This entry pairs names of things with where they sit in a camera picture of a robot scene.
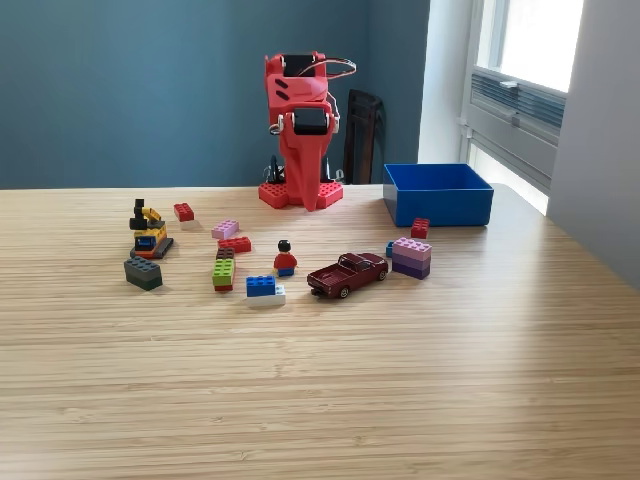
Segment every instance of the lego minifigure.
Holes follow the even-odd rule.
[[[296,257],[291,255],[289,240],[280,240],[278,242],[278,250],[280,253],[273,261],[273,271],[277,272],[278,277],[290,277],[294,274],[298,261]]]

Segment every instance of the window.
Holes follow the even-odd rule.
[[[583,0],[485,0],[476,65],[569,91]]]
[[[479,148],[548,194],[582,4],[474,0],[460,161]]]
[[[338,261],[338,265],[344,268],[348,268],[349,270],[353,270],[354,272],[358,271],[356,265],[351,260],[347,260],[344,257],[340,258],[340,260]]]

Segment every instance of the red 3d printed object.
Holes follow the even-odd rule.
[[[286,205],[304,205],[309,211],[326,208],[342,198],[342,185],[321,178],[322,157],[340,126],[338,105],[329,93],[329,80],[354,73],[356,66],[349,60],[328,58],[318,52],[278,54],[270,60],[265,57],[265,62],[269,132],[280,137],[285,167],[284,182],[263,183],[259,196],[274,208]],[[349,69],[327,73],[328,63]]]

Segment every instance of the toy car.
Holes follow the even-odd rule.
[[[346,298],[349,292],[375,280],[387,278],[389,264],[373,253],[345,253],[334,263],[307,276],[311,293],[328,298]]]

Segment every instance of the white lego brick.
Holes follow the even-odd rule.
[[[186,222],[179,222],[180,223],[180,230],[193,230],[194,228],[198,228],[198,221],[197,220],[188,220]]]
[[[276,285],[275,295],[263,295],[261,297],[247,297],[249,307],[275,307],[287,303],[287,294],[284,285]]]

